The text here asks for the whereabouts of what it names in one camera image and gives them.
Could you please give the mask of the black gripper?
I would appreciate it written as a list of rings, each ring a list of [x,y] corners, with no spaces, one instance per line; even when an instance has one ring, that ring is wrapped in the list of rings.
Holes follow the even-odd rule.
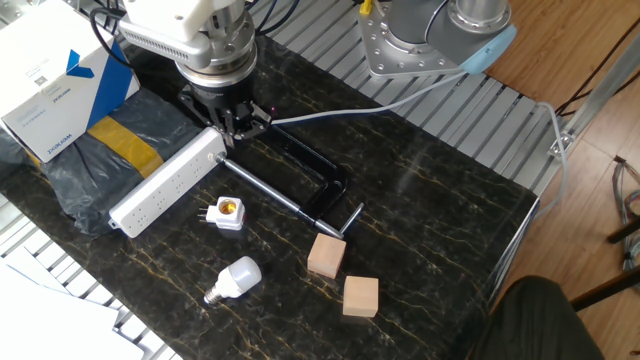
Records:
[[[219,88],[187,83],[178,98],[205,125],[217,130],[225,145],[232,148],[233,138],[249,139],[270,127],[272,117],[258,105],[250,103],[254,98],[253,85],[253,76]],[[221,116],[226,110],[234,114],[233,138],[227,132],[225,117]]]

